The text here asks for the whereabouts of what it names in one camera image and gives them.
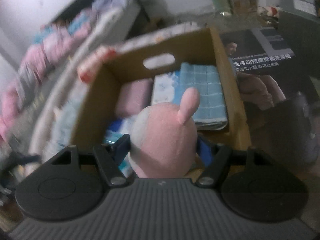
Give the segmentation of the pink axolotl plush toy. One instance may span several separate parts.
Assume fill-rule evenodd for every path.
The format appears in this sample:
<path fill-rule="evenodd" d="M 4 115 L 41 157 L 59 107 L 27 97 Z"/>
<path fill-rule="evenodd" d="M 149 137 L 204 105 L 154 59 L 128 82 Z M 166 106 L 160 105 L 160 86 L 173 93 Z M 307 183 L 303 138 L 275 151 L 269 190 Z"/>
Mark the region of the pink axolotl plush toy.
<path fill-rule="evenodd" d="M 158 103 L 138 114 L 130 132 L 129 162 L 139 178 L 182 178 L 188 173 L 196 157 L 192 116 L 199 105 L 199 92 L 191 87 L 179 105 Z"/>

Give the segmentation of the light blue checked towel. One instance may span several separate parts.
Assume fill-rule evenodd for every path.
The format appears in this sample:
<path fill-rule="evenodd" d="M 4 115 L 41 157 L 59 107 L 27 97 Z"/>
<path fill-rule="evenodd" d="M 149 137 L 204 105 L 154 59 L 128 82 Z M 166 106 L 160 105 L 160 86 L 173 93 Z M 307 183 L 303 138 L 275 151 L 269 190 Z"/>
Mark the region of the light blue checked towel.
<path fill-rule="evenodd" d="M 178 81 L 172 102 L 179 105 L 185 90 L 196 88 L 200 94 L 200 105 L 193 120 L 198 129 L 224 129 L 228 124 L 228 115 L 217 67 L 182 63 L 176 75 Z"/>

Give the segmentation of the small pink pillow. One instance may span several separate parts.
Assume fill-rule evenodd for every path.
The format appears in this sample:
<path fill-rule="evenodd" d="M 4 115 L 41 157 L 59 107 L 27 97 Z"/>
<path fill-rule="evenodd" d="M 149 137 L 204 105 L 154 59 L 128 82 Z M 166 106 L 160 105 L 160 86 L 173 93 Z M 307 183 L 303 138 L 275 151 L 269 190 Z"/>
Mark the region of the small pink pillow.
<path fill-rule="evenodd" d="M 153 79 L 142 79 L 123 84 L 115 106 L 115 116 L 123 119 L 139 114 L 150 105 L 152 88 Z"/>

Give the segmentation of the blue white mask box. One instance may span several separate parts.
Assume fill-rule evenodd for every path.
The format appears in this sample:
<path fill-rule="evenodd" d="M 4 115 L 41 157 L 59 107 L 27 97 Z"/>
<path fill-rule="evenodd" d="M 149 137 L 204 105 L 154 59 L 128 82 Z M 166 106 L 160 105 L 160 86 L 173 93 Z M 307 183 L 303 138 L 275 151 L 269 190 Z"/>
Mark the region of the blue white mask box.
<path fill-rule="evenodd" d="M 154 78 L 151 105 L 173 102 L 179 85 L 180 71 L 168 72 Z"/>

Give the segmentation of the white blue tissue pack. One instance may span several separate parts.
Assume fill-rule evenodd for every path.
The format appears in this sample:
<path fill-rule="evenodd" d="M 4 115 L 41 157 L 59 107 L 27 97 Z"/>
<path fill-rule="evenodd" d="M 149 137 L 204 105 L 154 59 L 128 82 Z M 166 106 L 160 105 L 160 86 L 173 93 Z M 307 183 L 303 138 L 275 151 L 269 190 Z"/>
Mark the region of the white blue tissue pack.
<path fill-rule="evenodd" d="M 133 115 L 125 119 L 117 119 L 111 122 L 105 132 L 103 143 L 114 144 L 124 134 L 129 134 L 136 117 L 137 115 Z M 119 165 L 119 168 L 126 178 L 129 178 L 134 173 L 129 162 L 128 154 L 123 162 Z"/>

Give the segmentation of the large cardboard box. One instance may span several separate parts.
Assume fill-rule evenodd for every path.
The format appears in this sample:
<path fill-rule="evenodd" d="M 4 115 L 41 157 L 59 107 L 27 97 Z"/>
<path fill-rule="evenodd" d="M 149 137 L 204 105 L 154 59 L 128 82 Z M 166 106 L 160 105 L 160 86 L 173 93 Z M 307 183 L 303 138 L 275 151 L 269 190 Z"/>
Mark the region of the large cardboard box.
<path fill-rule="evenodd" d="M 105 63 L 85 97 L 71 141 L 82 150 L 102 142 L 134 101 L 123 85 L 153 81 L 151 101 L 130 130 L 130 164 L 140 178 L 181 178 L 196 156 L 199 132 L 237 150 L 251 145 L 244 105 L 221 38 L 214 28 L 181 34 Z"/>

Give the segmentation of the white fleece blanket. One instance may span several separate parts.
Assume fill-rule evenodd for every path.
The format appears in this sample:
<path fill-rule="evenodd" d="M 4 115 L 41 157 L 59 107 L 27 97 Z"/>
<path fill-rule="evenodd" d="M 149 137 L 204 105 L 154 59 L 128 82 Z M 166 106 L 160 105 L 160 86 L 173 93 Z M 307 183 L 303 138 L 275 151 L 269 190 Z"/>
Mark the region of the white fleece blanket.
<path fill-rule="evenodd" d="M 125 8 L 113 8 L 98 17 L 91 34 L 76 50 L 72 59 L 65 64 L 63 70 L 58 71 L 59 75 L 54 86 L 48 93 L 41 96 L 44 103 L 39 108 L 33 136 L 29 142 L 29 153 L 45 156 L 44 148 L 52 136 L 54 110 L 67 101 L 78 78 L 76 69 L 79 64 L 100 45 L 113 45 L 125 40 L 140 11 L 141 6 L 133 0 Z"/>

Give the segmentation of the massager poster box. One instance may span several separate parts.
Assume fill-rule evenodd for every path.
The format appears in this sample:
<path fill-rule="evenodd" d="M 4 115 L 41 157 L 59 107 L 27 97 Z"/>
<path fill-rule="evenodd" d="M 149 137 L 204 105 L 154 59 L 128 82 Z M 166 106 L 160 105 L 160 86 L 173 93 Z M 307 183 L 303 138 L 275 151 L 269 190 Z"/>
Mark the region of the massager poster box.
<path fill-rule="evenodd" d="M 221 34 L 234 69 L 254 146 L 285 165 L 310 165 L 319 156 L 319 95 L 274 28 Z"/>

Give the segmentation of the red tissue pack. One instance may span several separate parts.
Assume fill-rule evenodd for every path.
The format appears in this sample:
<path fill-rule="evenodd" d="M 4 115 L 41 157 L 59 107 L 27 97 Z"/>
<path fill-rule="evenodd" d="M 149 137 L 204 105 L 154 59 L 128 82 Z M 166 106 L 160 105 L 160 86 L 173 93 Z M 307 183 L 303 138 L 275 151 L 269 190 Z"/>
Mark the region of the red tissue pack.
<path fill-rule="evenodd" d="M 78 78 L 82 83 L 91 83 L 101 66 L 116 55 L 117 51 L 114 47 L 99 46 L 77 66 Z"/>

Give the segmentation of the pink grey duvet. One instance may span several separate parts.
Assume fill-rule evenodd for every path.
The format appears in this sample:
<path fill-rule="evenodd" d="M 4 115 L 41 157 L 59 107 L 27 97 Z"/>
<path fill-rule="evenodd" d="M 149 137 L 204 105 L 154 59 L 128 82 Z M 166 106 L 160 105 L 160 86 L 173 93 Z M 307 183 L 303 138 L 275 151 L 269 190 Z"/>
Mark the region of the pink grey duvet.
<path fill-rule="evenodd" d="M 1 93 L 1 141 L 29 105 L 48 73 L 74 52 L 91 33 L 96 12 L 85 9 L 71 24 L 59 20 L 45 26 L 27 50 L 17 75 Z"/>

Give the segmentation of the purple clothing pile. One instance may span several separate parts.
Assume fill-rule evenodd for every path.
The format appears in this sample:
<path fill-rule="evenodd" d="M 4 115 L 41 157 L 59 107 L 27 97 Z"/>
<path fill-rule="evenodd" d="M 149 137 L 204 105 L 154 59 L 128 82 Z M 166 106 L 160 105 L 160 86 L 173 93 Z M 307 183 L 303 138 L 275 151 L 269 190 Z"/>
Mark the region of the purple clothing pile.
<path fill-rule="evenodd" d="M 103 12 L 112 8 L 125 8 L 127 5 L 128 0 L 94 0 L 92 9 L 97 12 Z"/>

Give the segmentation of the green bag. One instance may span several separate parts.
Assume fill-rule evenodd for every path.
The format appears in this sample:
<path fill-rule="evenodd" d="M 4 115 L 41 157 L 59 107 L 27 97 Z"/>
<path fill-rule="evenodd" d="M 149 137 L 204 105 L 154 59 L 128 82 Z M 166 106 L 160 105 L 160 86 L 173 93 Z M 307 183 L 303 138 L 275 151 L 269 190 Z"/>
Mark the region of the green bag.
<path fill-rule="evenodd" d="M 212 0 L 214 10 L 221 16 L 232 16 L 231 0 Z"/>

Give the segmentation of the plush toy in box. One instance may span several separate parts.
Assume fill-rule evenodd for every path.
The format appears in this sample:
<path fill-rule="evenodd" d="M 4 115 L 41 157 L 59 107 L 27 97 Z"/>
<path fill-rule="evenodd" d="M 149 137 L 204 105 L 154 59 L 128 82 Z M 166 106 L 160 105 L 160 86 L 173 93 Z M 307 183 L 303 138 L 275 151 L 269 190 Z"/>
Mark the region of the plush toy in box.
<path fill-rule="evenodd" d="M 278 20 L 280 7 L 277 6 L 265 6 L 257 8 L 257 15 L 265 21 Z"/>

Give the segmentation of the grey storage box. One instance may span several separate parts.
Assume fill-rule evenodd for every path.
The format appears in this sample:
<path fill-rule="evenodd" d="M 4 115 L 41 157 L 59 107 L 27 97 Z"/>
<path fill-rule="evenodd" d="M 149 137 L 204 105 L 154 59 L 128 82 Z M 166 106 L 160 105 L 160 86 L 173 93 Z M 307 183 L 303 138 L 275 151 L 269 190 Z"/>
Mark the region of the grey storage box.
<path fill-rule="evenodd" d="M 319 18 L 295 8 L 295 1 L 280 0 L 278 31 L 311 77 L 319 79 Z"/>

